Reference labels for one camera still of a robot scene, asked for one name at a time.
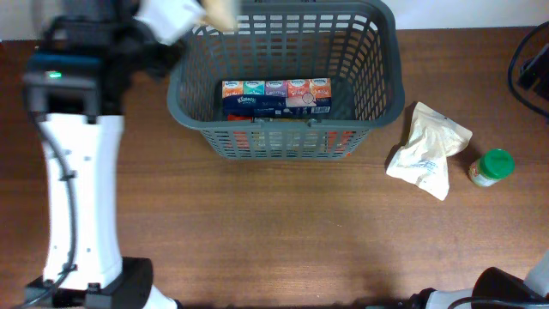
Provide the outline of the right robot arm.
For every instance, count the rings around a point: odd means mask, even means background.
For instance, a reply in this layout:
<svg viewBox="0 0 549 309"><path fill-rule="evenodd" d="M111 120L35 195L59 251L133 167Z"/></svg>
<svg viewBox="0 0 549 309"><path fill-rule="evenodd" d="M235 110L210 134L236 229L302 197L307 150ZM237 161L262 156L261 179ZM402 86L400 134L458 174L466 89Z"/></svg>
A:
<svg viewBox="0 0 549 309"><path fill-rule="evenodd" d="M520 279L497 267L481 273L472 288L427 288L398 304L405 309L548 309L548 255Z"/></svg>

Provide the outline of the blue tissue box pack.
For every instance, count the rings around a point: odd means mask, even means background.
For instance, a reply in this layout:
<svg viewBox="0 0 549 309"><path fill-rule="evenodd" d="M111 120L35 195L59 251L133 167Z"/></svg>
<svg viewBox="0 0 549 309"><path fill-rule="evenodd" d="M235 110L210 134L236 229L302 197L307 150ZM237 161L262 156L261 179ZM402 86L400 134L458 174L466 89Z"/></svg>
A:
<svg viewBox="0 0 549 309"><path fill-rule="evenodd" d="M221 104L229 116L249 118L308 118L329 114L329 78L223 81Z"/></svg>

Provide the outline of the beige snack bag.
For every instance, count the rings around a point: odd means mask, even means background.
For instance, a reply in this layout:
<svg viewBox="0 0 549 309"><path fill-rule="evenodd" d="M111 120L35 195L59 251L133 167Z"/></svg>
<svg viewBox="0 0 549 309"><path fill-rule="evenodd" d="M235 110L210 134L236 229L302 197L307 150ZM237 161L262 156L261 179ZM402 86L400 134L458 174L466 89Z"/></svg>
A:
<svg viewBox="0 0 549 309"><path fill-rule="evenodd" d="M201 6L205 9L205 15L200 20L202 25L209 25L221 32L237 27L241 9L239 0L202 0Z"/></svg>

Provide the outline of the orange pasta package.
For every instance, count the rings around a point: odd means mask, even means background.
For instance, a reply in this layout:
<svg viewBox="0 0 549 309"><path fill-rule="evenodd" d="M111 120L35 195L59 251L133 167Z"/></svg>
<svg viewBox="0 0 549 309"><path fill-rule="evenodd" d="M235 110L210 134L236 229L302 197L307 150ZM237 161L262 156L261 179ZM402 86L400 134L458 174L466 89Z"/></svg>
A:
<svg viewBox="0 0 549 309"><path fill-rule="evenodd" d="M232 136L221 135L220 140L231 158L339 159L349 156L364 137L364 132L355 130L235 130Z"/></svg>

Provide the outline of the grey plastic laundry basket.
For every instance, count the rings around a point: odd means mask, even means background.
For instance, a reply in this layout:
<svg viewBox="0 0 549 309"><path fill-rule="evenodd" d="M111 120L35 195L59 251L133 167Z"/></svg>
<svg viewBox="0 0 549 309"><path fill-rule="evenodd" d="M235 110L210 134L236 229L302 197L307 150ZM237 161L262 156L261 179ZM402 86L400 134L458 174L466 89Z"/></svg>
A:
<svg viewBox="0 0 549 309"><path fill-rule="evenodd" d="M394 122L404 107L395 18L378 0L244 1L235 30L198 26L181 47L168 109L228 159L250 160L231 158L222 149L220 136L235 130L355 130L365 139ZM329 114L235 121L223 112L223 81L305 78L331 80Z"/></svg>

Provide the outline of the green lid spice jar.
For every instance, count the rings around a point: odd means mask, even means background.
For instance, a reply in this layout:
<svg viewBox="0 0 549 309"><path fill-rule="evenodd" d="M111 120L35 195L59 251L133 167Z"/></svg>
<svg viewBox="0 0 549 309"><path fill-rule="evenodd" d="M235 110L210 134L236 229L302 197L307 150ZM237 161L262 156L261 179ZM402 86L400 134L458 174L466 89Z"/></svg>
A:
<svg viewBox="0 0 549 309"><path fill-rule="evenodd" d="M509 177L515 166L514 158L508 151L495 148L470 165L468 177L477 186L489 187Z"/></svg>

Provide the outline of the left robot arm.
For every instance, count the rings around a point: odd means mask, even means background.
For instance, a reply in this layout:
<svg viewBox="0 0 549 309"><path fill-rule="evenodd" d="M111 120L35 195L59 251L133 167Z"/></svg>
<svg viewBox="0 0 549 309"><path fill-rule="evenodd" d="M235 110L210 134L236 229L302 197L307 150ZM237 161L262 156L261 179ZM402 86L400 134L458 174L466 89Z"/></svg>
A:
<svg viewBox="0 0 549 309"><path fill-rule="evenodd" d="M145 71L165 77L199 1L66 1L23 76L23 105L44 150L50 241L25 307L177 308L151 261L121 254L116 176L124 93Z"/></svg>

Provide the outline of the cream paper pouch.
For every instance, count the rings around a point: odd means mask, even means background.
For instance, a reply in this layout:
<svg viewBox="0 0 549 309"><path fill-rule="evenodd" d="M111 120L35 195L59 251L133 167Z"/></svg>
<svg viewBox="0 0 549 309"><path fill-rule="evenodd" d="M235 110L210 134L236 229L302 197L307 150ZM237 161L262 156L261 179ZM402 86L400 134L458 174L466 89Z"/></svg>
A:
<svg viewBox="0 0 549 309"><path fill-rule="evenodd" d="M449 193L447 159L464 150L473 132L419 102L407 143L392 157L386 174L416 185L443 201Z"/></svg>

